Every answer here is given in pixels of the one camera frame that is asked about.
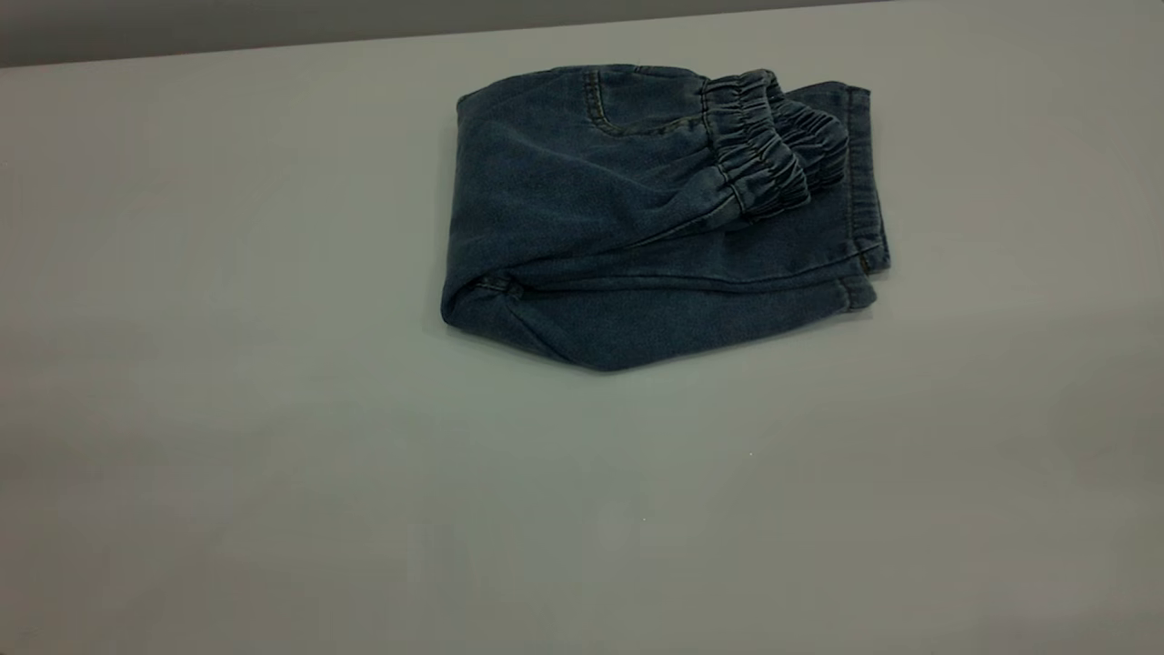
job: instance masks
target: pocket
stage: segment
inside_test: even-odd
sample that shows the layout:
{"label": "pocket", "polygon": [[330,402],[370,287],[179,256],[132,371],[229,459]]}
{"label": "pocket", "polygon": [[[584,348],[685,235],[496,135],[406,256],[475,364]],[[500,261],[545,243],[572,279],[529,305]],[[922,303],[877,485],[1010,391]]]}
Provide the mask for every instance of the pocket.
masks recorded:
{"label": "pocket", "polygon": [[661,134],[702,120],[707,78],[656,66],[599,66],[588,71],[590,120],[613,136]]}

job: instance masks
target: white surface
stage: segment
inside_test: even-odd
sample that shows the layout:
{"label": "white surface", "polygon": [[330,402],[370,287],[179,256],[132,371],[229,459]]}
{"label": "white surface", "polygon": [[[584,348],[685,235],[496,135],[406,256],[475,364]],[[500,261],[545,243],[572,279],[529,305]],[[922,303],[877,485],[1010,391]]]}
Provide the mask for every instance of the white surface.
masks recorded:
{"label": "white surface", "polygon": [[[598,376],[446,329],[460,93],[873,90],[872,311]],[[1164,652],[1164,5],[0,72],[0,652]]]}

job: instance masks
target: jeans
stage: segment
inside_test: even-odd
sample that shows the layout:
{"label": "jeans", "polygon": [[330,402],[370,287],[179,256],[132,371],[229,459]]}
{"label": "jeans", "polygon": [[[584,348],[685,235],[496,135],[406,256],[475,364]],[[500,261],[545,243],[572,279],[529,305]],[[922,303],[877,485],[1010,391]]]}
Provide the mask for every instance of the jeans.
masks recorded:
{"label": "jeans", "polygon": [[445,320],[602,371],[868,306],[870,93],[570,66],[457,104]]}

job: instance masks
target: pocket stitching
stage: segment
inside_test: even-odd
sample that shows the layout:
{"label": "pocket stitching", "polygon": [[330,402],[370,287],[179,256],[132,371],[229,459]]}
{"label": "pocket stitching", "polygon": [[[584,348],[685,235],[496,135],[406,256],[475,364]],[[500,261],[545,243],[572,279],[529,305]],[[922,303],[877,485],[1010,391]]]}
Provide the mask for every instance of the pocket stitching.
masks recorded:
{"label": "pocket stitching", "polygon": [[602,131],[609,134],[610,136],[648,136],[666,134],[679,129],[684,124],[690,124],[701,119],[701,116],[683,116],[675,119],[668,123],[661,124],[659,127],[653,127],[651,129],[627,129],[610,122],[606,118],[606,112],[603,108],[602,102],[602,70],[590,69],[587,71],[585,76],[585,99],[587,99],[587,115],[590,118],[590,122]]}

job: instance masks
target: gray wall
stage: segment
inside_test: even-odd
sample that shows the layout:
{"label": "gray wall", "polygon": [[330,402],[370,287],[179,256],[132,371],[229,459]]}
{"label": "gray wall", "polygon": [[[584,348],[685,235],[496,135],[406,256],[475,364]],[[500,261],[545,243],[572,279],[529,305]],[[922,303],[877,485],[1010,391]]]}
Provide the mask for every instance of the gray wall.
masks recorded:
{"label": "gray wall", "polygon": [[0,66],[871,0],[3,0]]}

